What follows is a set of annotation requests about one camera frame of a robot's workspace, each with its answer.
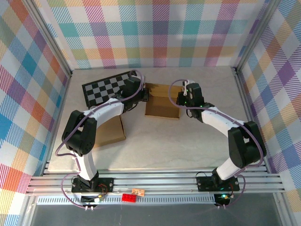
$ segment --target open cardboard box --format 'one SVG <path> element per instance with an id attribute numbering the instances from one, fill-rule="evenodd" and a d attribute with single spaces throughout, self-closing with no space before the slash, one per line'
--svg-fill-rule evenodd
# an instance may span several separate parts
<path id="1" fill-rule="evenodd" d="M 121 116 L 106 121 L 96 131 L 94 147 L 113 144 L 126 139 Z"/>
<path id="2" fill-rule="evenodd" d="M 145 116 L 179 119 L 181 111 L 174 106 L 168 98 L 168 85 L 146 83 L 145 87 L 150 91 L 149 101 L 146 103 Z M 178 93 L 182 91 L 181 86 L 172 86 L 171 98 L 177 101 Z"/>

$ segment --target black and white checkerboard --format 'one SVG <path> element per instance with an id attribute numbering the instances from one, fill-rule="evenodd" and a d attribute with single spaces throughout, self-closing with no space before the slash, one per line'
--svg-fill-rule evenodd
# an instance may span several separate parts
<path id="1" fill-rule="evenodd" d="M 124 80 L 130 77 L 129 73 L 124 72 L 82 85 L 87 107 L 90 109 L 108 101 L 124 86 Z"/>

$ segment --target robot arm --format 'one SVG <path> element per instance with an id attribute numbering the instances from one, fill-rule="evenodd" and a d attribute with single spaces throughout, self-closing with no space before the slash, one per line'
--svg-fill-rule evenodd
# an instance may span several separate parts
<path id="1" fill-rule="evenodd" d="M 65 140 L 65 138 L 74 130 L 74 128 L 76 128 L 78 123 L 85 116 L 91 112 L 94 112 L 82 124 L 82 129 L 78 129 L 66 142 L 66 147 L 76 155 L 79 161 L 80 173 L 78 178 L 81 183 L 90 190 L 95 189 L 95 186 L 97 186 L 95 181 L 98 179 L 98 172 L 93 163 L 91 152 L 95 143 L 96 130 L 99 126 L 111 118 L 121 115 L 126 111 L 132 110 L 140 101 L 148 101 L 149 92 L 147 89 L 142 89 L 133 98 L 122 101 L 122 99 L 132 96 L 139 89 L 140 82 L 140 79 L 136 77 L 130 77 L 129 79 L 125 80 L 124 88 L 107 101 L 107 103 L 112 103 L 116 102 L 117 100 L 121 100 L 120 102 L 109 104 L 96 110 L 95 112 L 93 109 L 84 112 L 79 112 L 76 110 L 73 111 L 69 117 L 62 136 L 62 141 Z"/>
<path id="2" fill-rule="evenodd" d="M 229 180 L 241 171 L 241 169 L 258 161 L 260 159 L 260 152 L 255 142 L 245 130 L 230 120 L 235 120 L 234 118 L 230 116 L 228 116 L 229 119 L 222 117 L 218 114 L 220 111 L 213 104 L 204 101 L 199 84 L 194 81 L 186 81 L 183 83 L 183 86 L 184 91 L 178 94 L 177 104 L 186 107 L 210 109 L 208 111 L 191 109 L 189 110 L 191 112 L 190 117 L 216 128 L 228 138 L 230 157 L 212 172 L 211 181 L 218 188 L 224 184 L 228 184 Z M 257 124 L 253 121 L 235 121 L 244 125 L 254 135 L 262 148 L 263 155 L 266 156 L 266 149 Z"/>

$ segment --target checkered backdrop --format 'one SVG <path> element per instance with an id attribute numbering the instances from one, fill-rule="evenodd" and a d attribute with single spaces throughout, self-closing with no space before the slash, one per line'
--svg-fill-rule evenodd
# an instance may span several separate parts
<path id="1" fill-rule="evenodd" d="M 234 65 L 269 2 L 35 1 L 75 69 Z"/>
<path id="2" fill-rule="evenodd" d="M 0 0 L 0 226 L 16 225 L 48 149 L 67 76 L 21 0 Z"/>
<path id="3" fill-rule="evenodd" d="M 301 0 L 282 0 L 243 69 L 244 87 L 301 225 Z"/>

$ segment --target checkered mat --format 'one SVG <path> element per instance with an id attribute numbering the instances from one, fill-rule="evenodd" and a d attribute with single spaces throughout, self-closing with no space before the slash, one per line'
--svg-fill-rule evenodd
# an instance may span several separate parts
<path id="1" fill-rule="evenodd" d="M 130 77 L 129 73 L 130 71 L 82 85 L 87 107 L 90 109 L 108 101 L 124 87 L 124 80 Z"/>

